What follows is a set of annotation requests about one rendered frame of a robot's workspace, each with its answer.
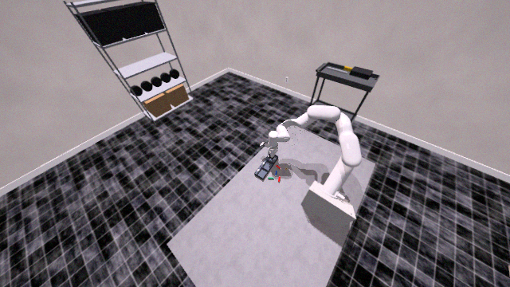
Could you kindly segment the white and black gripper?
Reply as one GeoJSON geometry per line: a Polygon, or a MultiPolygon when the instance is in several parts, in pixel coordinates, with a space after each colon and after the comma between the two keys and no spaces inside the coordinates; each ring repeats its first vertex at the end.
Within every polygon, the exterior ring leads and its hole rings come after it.
{"type": "Polygon", "coordinates": [[[272,149],[272,148],[268,149],[268,156],[269,156],[269,158],[273,159],[274,155],[277,153],[277,151],[278,151],[278,146],[275,149],[272,149]]]}

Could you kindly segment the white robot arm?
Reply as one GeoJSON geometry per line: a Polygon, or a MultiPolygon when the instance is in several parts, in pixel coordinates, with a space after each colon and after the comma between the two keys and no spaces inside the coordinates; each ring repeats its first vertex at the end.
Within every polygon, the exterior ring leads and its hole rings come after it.
{"type": "Polygon", "coordinates": [[[286,120],[277,127],[277,131],[271,131],[269,133],[269,143],[263,142],[260,147],[266,146],[269,149],[275,149],[278,146],[278,142],[288,142],[290,140],[290,135],[286,128],[295,125],[304,129],[318,119],[327,120],[336,125],[342,151],[338,163],[335,165],[325,184],[320,186],[320,189],[323,193],[334,199],[340,197],[344,200],[339,190],[346,182],[353,168],[361,164],[362,155],[358,137],[353,134],[351,121],[337,107],[321,105],[309,107],[307,112],[298,119],[286,120]]]}

